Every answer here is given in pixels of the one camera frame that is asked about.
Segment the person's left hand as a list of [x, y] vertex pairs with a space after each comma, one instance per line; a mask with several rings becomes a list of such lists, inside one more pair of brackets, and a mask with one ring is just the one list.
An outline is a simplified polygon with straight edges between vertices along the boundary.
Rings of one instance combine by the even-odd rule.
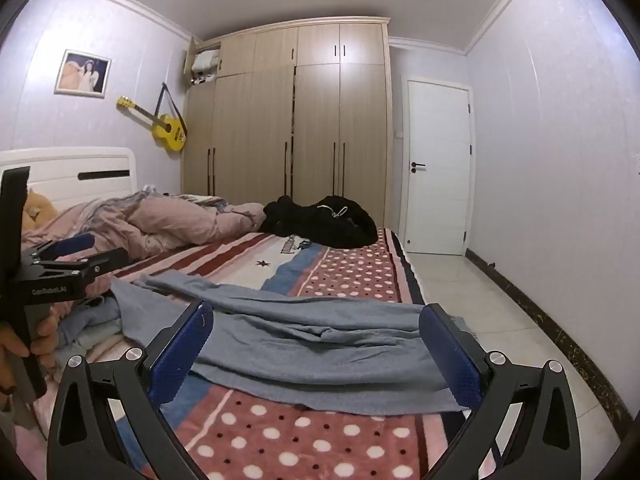
[[32, 403], [47, 387], [44, 372], [55, 367], [58, 314], [53, 306], [28, 307], [12, 324], [1, 323], [1, 392]]

